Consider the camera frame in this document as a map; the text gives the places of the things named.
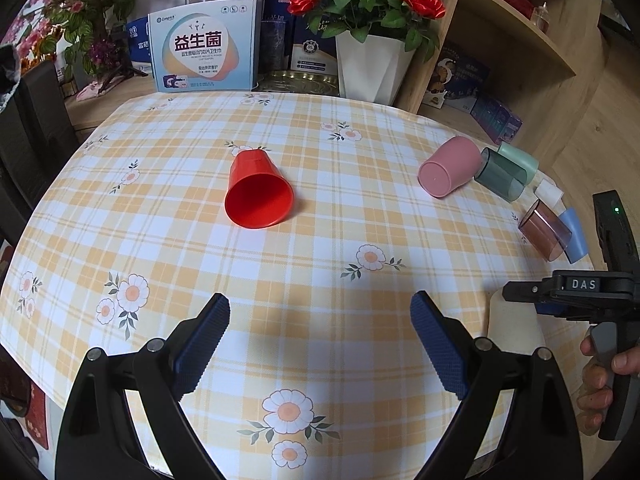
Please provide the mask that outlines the person's right hand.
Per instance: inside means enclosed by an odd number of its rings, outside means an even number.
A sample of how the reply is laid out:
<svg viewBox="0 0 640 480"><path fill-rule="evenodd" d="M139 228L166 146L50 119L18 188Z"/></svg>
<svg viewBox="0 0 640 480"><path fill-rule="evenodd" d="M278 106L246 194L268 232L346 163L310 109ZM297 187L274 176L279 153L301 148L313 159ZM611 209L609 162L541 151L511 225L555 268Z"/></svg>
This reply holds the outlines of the person's right hand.
<svg viewBox="0 0 640 480"><path fill-rule="evenodd" d="M604 412L611 405L613 393L608 386L611 373L596 359L592 338L587 336L580 344L580 351L589 356L589 363L582 369L582 385L578 390L577 425L587 436L596 434L605 419ZM638 376L640 350L638 346L616 354L612 359L612 372L619 375Z"/></svg>

